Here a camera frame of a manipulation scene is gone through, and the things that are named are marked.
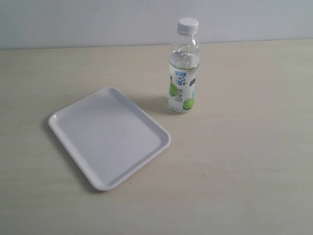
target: bottle label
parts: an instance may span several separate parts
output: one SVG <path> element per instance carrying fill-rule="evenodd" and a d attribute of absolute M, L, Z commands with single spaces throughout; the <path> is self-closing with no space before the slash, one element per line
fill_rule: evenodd
<path fill-rule="evenodd" d="M 177 113 L 189 112 L 195 103 L 195 82 L 198 67 L 183 70 L 170 64 L 168 106 Z"/>

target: white bottle cap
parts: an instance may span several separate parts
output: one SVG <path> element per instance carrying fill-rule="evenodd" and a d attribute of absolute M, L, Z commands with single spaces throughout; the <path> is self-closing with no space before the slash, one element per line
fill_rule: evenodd
<path fill-rule="evenodd" d="M 182 36 L 194 36 L 198 32 L 199 22 L 194 18 L 181 18 L 178 21 L 177 33 Z"/>

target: white wall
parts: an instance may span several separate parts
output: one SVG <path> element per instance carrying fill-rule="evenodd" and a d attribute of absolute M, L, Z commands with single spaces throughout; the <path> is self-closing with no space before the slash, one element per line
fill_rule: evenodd
<path fill-rule="evenodd" d="M 0 0 L 0 49 L 168 44 L 186 16 L 200 42 L 313 37 L 313 0 Z"/>

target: beige table surface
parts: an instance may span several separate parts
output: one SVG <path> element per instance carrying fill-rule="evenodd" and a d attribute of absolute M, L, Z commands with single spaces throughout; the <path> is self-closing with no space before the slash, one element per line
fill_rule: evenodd
<path fill-rule="evenodd" d="M 313 40 L 206 44 L 192 112 L 168 46 L 0 51 L 0 235 L 312 235 Z M 170 147 L 95 191 L 47 125 L 114 86 Z"/>

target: plastic tray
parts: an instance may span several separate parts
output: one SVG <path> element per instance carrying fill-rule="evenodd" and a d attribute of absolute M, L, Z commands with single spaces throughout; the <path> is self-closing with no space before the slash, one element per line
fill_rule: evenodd
<path fill-rule="evenodd" d="M 98 190 L 109 190 L 166 149 L 170 134 L 116 88 L 54 113 L 49 126 Z"/>

